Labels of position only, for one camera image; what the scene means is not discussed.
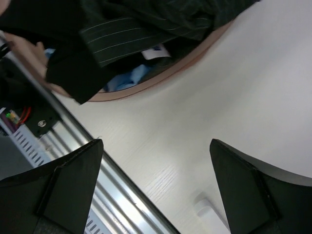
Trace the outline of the light blue shirt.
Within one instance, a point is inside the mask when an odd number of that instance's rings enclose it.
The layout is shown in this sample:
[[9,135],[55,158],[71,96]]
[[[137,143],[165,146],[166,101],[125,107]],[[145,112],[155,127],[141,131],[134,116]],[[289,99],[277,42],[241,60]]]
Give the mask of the light blue shirt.
[[62,48],[49,57],[45,78],[78,102],[86,102],[102,89],[112,92],[137,85],[155,63],[150,51],[144,51],[101,68],[87,50]]

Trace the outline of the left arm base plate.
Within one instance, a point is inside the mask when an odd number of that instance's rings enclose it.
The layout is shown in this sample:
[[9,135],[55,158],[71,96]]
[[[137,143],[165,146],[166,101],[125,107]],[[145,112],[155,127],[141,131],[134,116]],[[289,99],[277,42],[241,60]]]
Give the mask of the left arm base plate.
[[8,109],[0,115],[1,121],[9,129],[9,133],[15,133],[25,125],[31,133],[40,137],[47,133],[60,120],[58,113],[52,105],[31,85],[30,107],[22,109]]

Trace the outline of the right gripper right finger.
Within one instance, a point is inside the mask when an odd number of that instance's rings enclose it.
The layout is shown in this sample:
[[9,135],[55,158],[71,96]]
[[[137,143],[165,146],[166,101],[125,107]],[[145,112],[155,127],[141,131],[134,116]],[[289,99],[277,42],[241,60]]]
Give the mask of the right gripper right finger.
[[310,234],[312,180],[249,156],[221,140],[210,156],[233,234]]

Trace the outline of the dark striped shirt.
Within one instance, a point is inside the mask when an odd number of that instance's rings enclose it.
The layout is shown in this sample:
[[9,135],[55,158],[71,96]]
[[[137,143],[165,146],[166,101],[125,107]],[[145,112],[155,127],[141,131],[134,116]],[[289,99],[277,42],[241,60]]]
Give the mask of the dark striped shirt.
[[254,0],[81,0],[80,35],[100,67],[176,38],[203,40]]

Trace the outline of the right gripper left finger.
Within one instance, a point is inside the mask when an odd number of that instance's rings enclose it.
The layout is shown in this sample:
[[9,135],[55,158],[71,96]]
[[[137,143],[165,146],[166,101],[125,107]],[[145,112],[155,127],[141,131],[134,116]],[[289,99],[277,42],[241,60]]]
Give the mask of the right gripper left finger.
[[2,234],[82,234],[103,154],[92,140],[49,163],[0,182]]

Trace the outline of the black shirt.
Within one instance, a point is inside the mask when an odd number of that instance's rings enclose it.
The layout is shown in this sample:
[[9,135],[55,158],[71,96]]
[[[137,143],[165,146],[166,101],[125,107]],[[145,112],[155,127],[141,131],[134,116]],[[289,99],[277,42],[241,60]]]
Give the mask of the black shirt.
[[174,38],[119,0],[3,0],[0,28],[53,49],[46,82],[81,104],[139,68],[141,79],[153,65],[142,52]]

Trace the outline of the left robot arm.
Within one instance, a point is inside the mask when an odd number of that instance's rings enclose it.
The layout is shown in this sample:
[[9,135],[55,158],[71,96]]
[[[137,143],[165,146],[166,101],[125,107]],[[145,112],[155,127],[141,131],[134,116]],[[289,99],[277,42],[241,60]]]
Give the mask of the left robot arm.
[[28,108],[31,104],[31,85],[17,78],[16,73],[7,70],[5,58],[10,52],[9,44],[0,46],[0,107],[8,109]]

